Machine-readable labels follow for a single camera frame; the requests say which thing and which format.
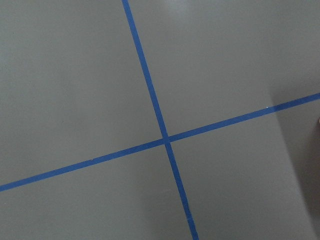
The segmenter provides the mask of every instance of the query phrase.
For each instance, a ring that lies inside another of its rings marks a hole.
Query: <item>gray floor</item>
[[[129,1],[168,134],[320,92],[318,1]],[[120,0],[0,2],[0,185],[161,139]],[[172,148],[200,240],[320,236],[320,101]],[[191,240],[163,145],[0,192],[4,240]]]

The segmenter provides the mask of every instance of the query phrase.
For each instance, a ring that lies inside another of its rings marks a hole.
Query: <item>tape strip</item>
[[[124,8],[124,11],[125,11],[126,18],[128,20],[128,23],[129,23],[129,27],[130,27],[131,34],[132,34],[132,37],[133,37],[133,41],[134,41],[134,45],[135,45],[135,48],[136,48],[136,52],[137,52],[139,60],[140,60],[141,68],[142,68],[143,75],[144,75],[144,78],[145,78],[145,82],[146,82],[146,85],[147,85],[147,88],[148,88],[148,91],[149,91],[149,94],[150,94],[150,98],[151,98],[151,101],[152,101],[152,105],[153,105],[153,109],[154,109],[154,112],[155,112],[155,115],[156,115],[156,119],[157,119],[157,122],[158,122],[158,125],[159,125],[159,128],[160,128],[160,131],[161,131],[161,135],[162,135],[163,140],[164,140],[166,153],[167,153],[169,161],[170,161],[170,165],[171,165],[171,169],[172,169],[172,172],[173,172],[174,180],[175,180],[175,183],[176,183],[179,195],[180,195],[180,199],[181,199],[182,206],[183,206],[183,209],[184,209],[184,213],[185,213],[188,225],[189,225],[189,229],[190,229],[190,232],[191,232],[191,235],[192,235],[192,239],[193,240],[198,240],[199,237],[198,237],[198,233],[197,233],[197,230],[196,230],[196,225],[195,225],[194,219],[192,217],[191,211],[189,209],[189,204],[188,204],[186,191],[185,191],[183,182],[182,182],[181,177],[180,177],[179,169],[178,169],[178,166],[177,166],[177,163],[176,163],[174,152],[173,152],[172,147],[171,147],[171,143],[169,141],[169,136],[168,136],[168,132],[167,132],[167,129],[166,129],[165,121],[164,121],[162,113],[161,113],[161,109],[160,109],[160,106],[159,106],[159,102],[158,102],[158,98],[157,98],[157,95],[156,95],[156,91],[155,91],[154,85],[152,83],[152,79],[151,79],[151,76],[150,76],[149,68],[148,68],[147,61],[146,61],[146,58],[145,58],[145,54],[144,54],[144,51],[143,51],[143,48],[142,48],[142,45],[141,45],[141,42],[140,42],[140,39],[139,39],[138,31],[137,31],[136,24],[135,24],[135,21],[134,21],[134,18],[133,18],[131,9],[130,9],[130,5],[128,3],[128,0],[122,0],[122,4],[123,4],[123,8]]]
[[[279,112],[281,110],[285,110],[285,109],[289,109],[298,105],[302,105],[302,104],[306,104],[306,103],[310,103],[313,102],[315,100],[319,100],[320,99],[320,93],[316,93],[310,96],[306,96],[306,97],[302,97],[296,100],[292,100],[292,101],[288,101],[279,105],[275,105],[272,107],[268,107],[268,108],[264,108],[258,111],[254,111],[254,112],[250,112],[241,116],[236,116],[233,118],[229,118],[227,120],[223,120],[223,121],[219,121],[213,124],[209,124],[206,126],[202,126],[202,127],[198,127],[196,129],[192,129],[189,131],[185,131],[182,133],[178,133],[176,135],[172,135],[169,137],[170,142],[175,142],[181,139],[185,139],[185,138],[189,138],[198,134],[203,134],[215,129],[220,129],[226,126],[230,126],[233,124],[237,124],[240,122],[244,122],[250,119],[255,119],[264,115],[268,115],[268,114],[272,114],[275,112]]]
[[[41,174],[31,176],[28,178],[24,178],[24,179],[21,179],[18,181],[10,182],[10,183],[4,184],[4,185],[0,185],[0,192],[6,191],[9,189],[13,189],[16,187],[20,187],[23,185],[31,184],[31,183],[34,183],[34,182],[37,182],[40,180],[52,178],[54,176],[65,174],[68,172],[72,172],[72,171],[75,171],[78,169],[86,168],[86,167],[89,167],[89,166],[92,166],[95,164],[100,164],[100,163],[103,163],[103,162],[106,162],[106,161],[109,161],[112,159],[117,159],[117,158],[120,158],[120,157],[123,157],[126,155],[141,152],[143,150],[151,149],[151,148],[163,145],[163,144],[164,144],[164,140],[159,139],[159,140],[151,141],[151,142],[144,143],[144,144],[141,144],[138,146],[130,147],[130,148],[127,148],[127,149],[124,149],[121,151],[117,151],[114,153],[110,153],[108,155],[100,156],[100,157],[94,158],[92,160],[82,161],[82,162],[79,162],[79,163],[76,163],[73,165],[65,166],[65,167],[62,167],[59,169],[55,169],[52,171],[41,173]]]

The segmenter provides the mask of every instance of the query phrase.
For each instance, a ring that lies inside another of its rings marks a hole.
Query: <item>blue tape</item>
[[[192,217],[191,211],[189,209],[189,204],[188,204],[186,191],[185,191],[184,185],[183,185],[181,177],[180,177],[180,173],[179,173],[179,169],[178,169],[178,166],[177,166],[177,163],[176,163],[174,152],[173,152],[172,147],[171,147],[171,143],[170,143],[168,132],[167,132],[166,125],[165,125],[165,121],[163,119],[163,116],[162,116],[162,113],[161,113],[161,109],[160,109],[160,106],[159,106],[159,102],[158,102],[158,98],[157,98],[157,95],[156,95],[156,91],[155,91],[154,85],[152,83],[152,79],[151,79],[151,76],[150,76],[150,72],[149,72],[149,68],[148,68],[148,65],[147,65],[146,58],[145,58],[145,54],[144,54],[144,51],[143,51],[143,48],[142,48],[142,45],[141,45],[141,42],[140,42],[140,39],[139,39],[139,35],[138,35],[138,31],[137,31],[136,24],[135,24],[135,21],[134,21],[134,17],[132,15],[128,0],[122,0],[122,4],[123,4],[123,8],[124,8],[124,11],[125,11],[126,18],[128,20],[128,23],[129,23],[129,27],[130,27],[131,34],[132,34],[132,37],[133,37],[133,41],[134,41],[134,45],[135,45],[135,48],[136,48],[136,52],[137,52],[139,60],[140,60],[141,68],[142,68],[143,75],[144,75],[144,78],[145,78],[145,82],[146,82],[146,85],[147,85],[147,88],[148,88],[148,91],[149,91],[149,94],[150,94],[150,98],[151,98],[151,101],[152,101],[152,105],[153,105],[153,109],[154,109],[154,112],[155,112],[155,115],[156,115],[156,119],[157,119],[157,122],[158,122],[158,125],[159,125],[159,128],[160,128],[160,131],[161,131],[161,135],[162,135],[163,140],[164,140],[166,153],[167,153],[168,158],[169,158],[169,162],[170,162],[171,169],[172,169],[172,172],[173,172],[174,180],[175,180],[175,183],[176,183],[179,195],[180,195],[180,199],[181,199],[182,206],[183,206],[183,209],[184,209],[184,213],[185,213],[188,225],[189,225],[189,229],[190,229],[190,232],[191,232],[191,235],[192,235],[192,239],[193,240],[198,240],[199,237],[198,237],[198,233],[197,233],[197,230],[196,230],[196,225],[195,225],[194,219]]]
[[[227,120],[219,121],[219,122],[216,122],[216,123],[213,123],[213,124],[209,124],[209,125],[206,125],[206,126],[202,126],[202,127],[196,128],[196,129],[192,129],[192,130],[189,130],[189,131],[178,133],[178,134],[170,136],[169,140],[170,140],[170,142],[175,142],[175,141],[178,141],[178,140],[181,140],[181,139],[185,139],[185,138],[189,138],[189,137],[192,137],[192,136],[195,136],[195,135],[198,135],[198,134],[203,134],[205,132],[209,132],[209,131],[212,131],[212,130],[215,130],[215,129],[220,129],[220,128],[223,128],[223,127],[226,127],[226,126],[230,126],[230,125],[233,125],[233,124],[237,124],[237,123],[240,123],[240,122],[243,122],[243,121],[247,121],[247,120],[250,120],[250,119],[255,119],[255,118],[267,115],[267,114],[272,114],[272,113],[275,113],[275,112],[279,112],[281,110],[289,109],[289,108],[292,108],[292,107],[295,107],[295,106],[298,106],[298,105],[310,103],[312,101],[319,100],[319,99],[320,99],[320,93],[316,93],[316,94],[313,94],[313,95],[310,95],[310,96],[306,96],[306,97],[302,97],[302,98],[299,98],[299,99],[296,99],[296,100],[288,101],[288,102],[285,102],[285,103],[282,103],[282,104],[279,104],[279,105],[275,105],[275,106],[272,106],[272,107],[264,108],[264,109],[261,109],[261,110],[258,110],[258,111],[254,111],[254,112],[250,112],[250,113],[247,113],[247,114],[244,114],[244,115],[241,115],[241,116],[236,116],[236,117],[233,117],[233,118],[229,118]]]
[[[79,162],[79,163],[76,163],[73,165],[65,166],[65,167],[62,167],[59,169],[55,169],[52,171],[41,173],[41,174],[31,176],[28,178],[24,178],[24,179],[21,179],[18,181],[10,182],[10,183],[4,184],[4,185],[0,185],[0,192],[6,191],[9,189],[13,189],[16,187],[20,187],[23,185],[31,184],[31,183],[34,183],[34,182],[37,182],[40,180],[52,178],[54,176],[65,174],[68,172],[72,172],[72,171],[75,171],[78,169],[86,168],[86,167],[89,167],[89,166],[92,166],[95,164],[103,163],[103,162],[106,162],[106,161],[109,161],[112,159],[117,159],[117,158],[120,158],[120,157],[123,157],[126,155],[141,152],[143,150],[151,149],[151,148],[163,145],[163,144],[164,144],[164,140],[158,139],[158,140],[144,143],[144,144],[141,144],[138,146],[130,147],[130,148],[127,148],[127,149],[124,149],[121,151],[110,153],[108,155],[100,156],[100,157],[94,158],[92,160],[82,161],[82,162]]]

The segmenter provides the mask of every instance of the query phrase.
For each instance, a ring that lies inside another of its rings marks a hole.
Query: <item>blue painter's tape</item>
[[[128,20],[128,24],[129,24],[129,27],[131,30],[131,34],[133,37],[136,52],[137,52],[139,60],[140,60],[141,68],[142,68],[145,82],[146,82],[146,85],[147,85],[147,88],[148,88],[148,91],[150,94],[150,98],[152,101],[152,105],[153,105],[153,109],[154,109],[154,112],[156,115],[156,119],[157,119],[157,122],[158,122],[158,125],[160,128],[160,131],[161,131],[161,135],[164,140],[166,153],[167,153],[169,161],[170,161],[171,169],[172,169],[175,183],[176,183],[179,195],[180,195],[180,199],[181,199],[184,213],[185,213],[188,225],[189,225],[189,229],[190,229],[193,240],[198,240],[199,237],[198,237],[198,233],[196,230],[196,225],[195,225],[194,219],[192,217],[191,211],[189,209],[186,191],[184,189],[184,185],[182,183],[179,169],[178,169],[178,166],[177,166],[177,163],[175,160],[175,155],[172,150],[171,143],[169,141],[169,136],[168,136],[168,132],[166,129],[165,121],[164,121],[162,113],[161,113],[161,109],[159,106],[156,91],[155,91],[154,85],[152,83],[149,68],[148,68],[145,54],[144,54],[144,51],[143,51],[143,48],[142,48],[142,45],[141,45],[141,42],[139,39],[138,31],[137,31],[136,24],[135,24],[135,21],[134,21],[134,18],[133,18],[131,9],[130,9],[130,5],[128,3],[128,0],[122,0],[122,4],[123,4],[126,18]]]
[[[28,178],[24,178],[24,179],[21,179],[18,181],[10,182],[10,183],[4,184],[4,185],[0,185],[0,192],[6,191],[9,189],[13,189],[16,187],[20,187],[23,185],[31,184],[31,183],[34,183],[34,182],[37,182],[40,180],[52,178],[54,176],[65,174],[68,172],[72,172],[72,171],[75,171],[78,169],[86,168],[86,167],[89,167],[89,166],[92,166],[95,164],[103,163],[103,162],[106,162],[106,161],[109,161],[112,159],[117,159],[117,158],[120,158],[120,157],[123,157],[126,155],[141,152],[143,150],[151,149],[151,148],[163,145],[163,144],[164,144],[164,140],[158,139],[158,140],[144,143],[144,144],[141,144],[138,146],[130,147],[130,148],[127,148],[127,149],[124,149],[121,151],[110,153],[108,155],[100,156],[100,157],[94,158],[92,160],[82,161],[82,162],[79,162],[79,163],[76,163],[73,165],[65,166],[65,167],[62,167],[59,169],[55,169],[52,171],[41,173],[41,174],[31,176]]]
[[[178,141],[181,139],[189,138],[189,137],[192,137],[192,136],[195,136],[198,134],[203,134],[205,132],[209,132],[209,131],[212,131],[215,129],[220,129],[220,128],[230,126],[233,124],[237,124],[237,123],[247,121],[250,119],[255,119],[255,118],[267,115],[267,114],[279,112],[281,110],[289,109],[289,108],[292,108],[292,107],[295,107],[298,105],[302,105],[302,104],[306,104],[306,103],[316,101],[319,99],[320,99],[320,93],[316,93],[316,94],[302,97],[302,98],[299,98],[296,100],[288,101],[288,102],[285,102],[285,103],[282,103],[279,105],[275,105],[275,106],[264,108],[264,109],[261,109],[258,111],[250,112],[250,113],[247,113],[247,114],[244,114],[241,116],[236,116],[233,118],[229,118],[227,120],[219,121],[219,122],[216,122],[216,123],[213,123],[210,125],[206,125],[206,126],[202,126],[202,127],[196,128],[196,129],[192,129],[189,131],[178,133],[176,135],[170,136],[169,140],[170,140],[170,142],[175,142],[175,141]]]
[[[159,106],[159,102],[158,102],[158,99],[157,99],[156,91],[155,91],[154,85],[153,85],[152,80],[151,80],[149,68],[148,68],[147,61],[146,61],[146,58],[145,58],[145,54],[144,54],[144,51],[143,51],[143,48],[142,48],[142,45],[141,45],[141,42],[140,42],[140,38],[139,38],[139,35],[138,35],[138,31],[137,31],[137,28],[136,28],[134,17],[132,15],[132,12],[131,12],[131,9],[130,9],[128,1],[127,0],[123,0],[122,4],[123,4],[123,8],[124,8],[124,11],[125,11],[125,14],[126,14],[126,18],[128,20],[128,23],[129,23],[129,27],[130,27],[132,38],[133,38],[134,45],[135,45],[135,49],[136,49],[136,52],[138,54],[140,65],[141,65],[141,68],[142,68],[142,72],[143,72],[143,75],[144,75],[144,78],[145,78],[145,82],[146,82],[146,85],[147,85],[147,88],[148,88],[148,91],[149,91],[149,94],[150,94],[150,98],[151,98],[153,109],[154,109],[154,112],[155,112],[155,115],[156,115],[156,119],[158,121],[158,125],[159,125],[159,128],[160,128],[162,137],[165,138],[166,136],[168,137],[167,129],[166,129],[166,126],[165,126],[165,122],[164,122],[161,110],[160,110],[160,106]]]
[[[179,169],[178,169],[178,166],[177,166],[177,163],[176,163],[174,151],[173,151],[173,149],[171,147],[171,144],[169,142],[165,143],[164,146],[165,146],[166,152],[167,152],[168,157],[169,157],[169,161],[170,161],[171,169],[172,169],[172,172],[173,172],[174,180],[175,180],[176,186],[178,188],[178,192],[179,192],[179,195],[180,195],[180,199],[181,199],[181,202],[182,202],[182,206],[183,206],[183,210],[184,210],[184,213],[185,213],[185,216],[186,216],[186,220],[188,222],[189,229],[190,229],[190,232],[191,232],[191,235],[192,235],[192,239],[198,240],[199,237],[198,237],[196,225],[195,225],[194,219],[192,217],[192,214],[191,214],[191,211],[190,211],[190,208],[189,208],[189,203],[188,203],[186,191],[185,191],[184,185],[183,185],[181,177],[180,177],[180,173],[179,173]]]

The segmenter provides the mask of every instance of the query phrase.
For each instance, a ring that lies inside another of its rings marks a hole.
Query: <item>blue line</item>
[[[144,143],[138,146],[134,146],[134,147],[130,147],[121,151],[117,151],[114,153],[110,153],[108,155],[104,155],[104,156],[100,156],[91,160],[87,160],[87,161],[82,161],[73,165],[69,165],[69,166],[65,166],[59,169],[55,169],[52,171],[48,171],[45,173],[41,173],[35,176],[31,176],[28,178],[24,178],[18,181],[14,181],[14,182],[10,182],[4,185],[0,185],[0,192],[9,190],[9,189],[13,189],[19,186],[23,186],[23,185],[27,185],[27,184],[31,184],[40,180],[44,180],[44,179],[48,179],[48,178],[52,178],[55,177],[57,175],[61,175],[61,174],[65,174],[68,172],[72,172],[78,169],[82,169],[82,168],[86,168],[95,164],[99,164],[99,163],[103,163],[112,159],[117,159],[126,155],[130,155],[130,154],[134,154],[137,152],[141,152],[143,150],[147,150],[147,149],[151,149],[160,145],[164,144],[164,140],[163,139],[158,139],[155,141],[151,141],[148,143]]]
[[[316,100],[319,100],[319,99],[320,99],[320,93],[316,93],[316,94],[309,95],[309,96],[306,96],[306,97],[302,97],[302,98],[299,98],[299,99],[296,99],[296,100],[288,101],[288,102],[285,102],[285,103],[282,103],[282,104],[279,104],[279,105],[275,105],[275,106],[272,106],[272,107],[264,108],[264,109],[261,109],[261,110],[258,110],[258,111],[254,111],[254,112],[250,112],[250,113],[247,113],[247,114],[244,114],[244,115],[241,115],[241,116],[236,116],[236,117],[233,117],[233,118],[229,118],[227,120],[219,121],[219,122],[216,122],[216,123],[213,123],[213,124],[209,124],[209,125],[206,125],[206,126],[202,126],[202,127],[196,128],[196,129],[192,129],[192,130],[189,130],[189,131],[178,133],[176,135],[170,136],[169,140],[170,140],[170,142],[175,142],[175,141],[178,141],[178,140],[181,140],[181,139],[185,139],[185,138],[189,138],[189,137],[192,137],[192,136],[195,136],[195,135],[198,135],[198,134],[203,134],[205,132],[209,132],[209,131],[212,131],[212,130],[215,130],[215,129],[220,129],[220,128],[223,128],[223,127],[226,127],[226,126],[230,126],[230,125],[233,125],[233,124],[237,124],[237,123],[243,122],[243,121],[247,121],[247,120],[250,120],[250,119],[255,119],[255,118],[258,118],[258,117],[261,117],[261,116],[264,116],[264,115],[268,115],[268,114],[272,114],[272,113],[275,113],[275,112],[279,112],[281,110],[289,109],[289,108],[292,108],[292,107],[295,107],[295,106],[298,106],[298,105],[310,103],[310,102],[313,102],[313,101],[316,101]]]
[[[138,31],[137,31],[137,28],[136,28],[134,17],[132,15],[128,0],[122,0],[122,4],[123,4],[125,15],[126,15],[126,18],[128,20],[128,24],[129,24],[129,27],[130,27],[130,30],[131,30],[131,34],[132,34],[132,38],[133,38],[134,45],[135,45],[135,48],[136,48],[136,52],[137,52],[139,60],[140,60],[141,68],[142,68],[143,75],[144,75],[144,78],[145,78],[145,82],[146,82],[146,85],[147,85],[147,88],[148,88],[148,91],[149,91],[149,94],[150,94],[150,98],[151,98],[151,101],[152,101],[152,105],[153,105],[153,109],[154,109],[154,112],[155,112],[155,115],[156,115],[156,119],[157,119],[157,122],[158,122],[158,125],[159,125],[159,128],[160,128],[160,131],[161,131],[161,135],[162,135],[163,140],[164,140],[166,153],[167,153],[168,158],[169,158],[169,162],[170,162],[170,165],[171,165],[171,169],[172,169],[172,172],[173,172],[175,183],[176,183],[176,186],[177,186],[177,189],[178,189],[178,192],[179,192],[179,195],[180,195],[180,199],[181,199],[181,202],[182,202],[182,206],[183,206],[183,209],[184,209],[184,213],[185,213],[188,225],[189,225],[190,233],[192,235],[192,239],[193,240],[198,240],[199,237],[198,237],[198,233],[197,233],[197,230],[196,230],[196,225],[195,225],[194,219],[192,217],[191,211],[189,209],[189,204],[188,204],[186,191],[185,191],[184,185],[183,185],[181,177],[180,177],[180,173],[179,173],[179,169],[178,169],[178,166],[177,166],[177,162],[176,162],[176,159],[175,159],[174,152],[173,152],[172,147],[171,147],[171,143],[170,143],[168,132],[167,132],[166,125],[165,125],[165,121],[164,121],[164,118],[163,118],[162,113],[161,113],[161,109],[160,109],[160,106],[159,106],[159,102],[158,102],[158,98],[157,98],[157,95],[156,95],[156,91],[155,91],[154,85],[152,83],[152,79],[151,79],[151,76],[150,76],[150,72],[149,72],[149,68],[148,68],[148,65],[147,65],[146,58],[145,58],[145,54],[144,54],[144,51],[143,51],[143,48],[142,48],[142,45],[141,45],[141,42],[140,42],[140,38],[139,38],[139,35],[138,35]]]
[[[258,111],[254,111],[251,113],[247,113],[241,116],[236,116],[224,121],[220,121],[220,122],[216,122],[210,125],[206,125],[206,126],[202,126],[196,129],[192,129],[186,132],[182,132],[176,135],[172,135],[169,137],[170,142],[175,142],[181,139],[185,139],[185,138],[189,138],[198,134],[202,134],[202,133],[206,133],[215,129],[220,129],[229,125],[233,125],[236,123],[240,123],[240,122],[244,122],[250,119],[254,119],[254,118],[258,118],[267,114],[271,114],[271,113],[275,113],[275,112],[279,112],[285,109],[289,109],[295,106],[299,106],[299,105],[303,105],[303,104],[307,104],[316,100],[320,100],[320,93],[316,93],[313,95],[309,95],[303,98],[299,98],[296,100],[292,100],[292,101],[288,101],[279,105],[275,105],[269,108],[265,108],[265,109],[261,109]],[[140,151],[144,151],[147,149],[151,149],[157,146],[161,146],[163,144],[166,145],[167,142],[165,142],[163,139],[158,139],[155,141],[151,141],[151,142],[147,142],[138,146],[134,146],[131,148],[127,148],[121,151],[117,151],[114,153],[110,153],[108,155],[105,156],[100,156],[97,158],[94,158],[92,160],[87,160],[87,161],[83,161],[83,162],[79,162],[73,165],[69,165],[69,166],[65,166],[56,170],[52,170],[52,171],[48,171],[45,173],[41,173],[39,175],[35,175],[35,176],[31,176],[25,179],[21,179],[21,180],[17,180],[14,182],[10,182],[4,185],[0,185],[0,192],[3,192],[5,190],[9,190],[9,189],[13,189],[19,186],[23,186],[26,184],[30,184],[30,183],[34,183],[40,180],[44,180],[47,178],[51,178],[57,175],[61,175],[64,173],[68,173],[68,172],[72,172],[78,169],[82,169],[85,167],[89,167],[95,164],[99,164],[99,163],[103,163],[112,159],[116,159],[116,158],[120,158],[126,155],[130,155],[130,154],[134,154]]]

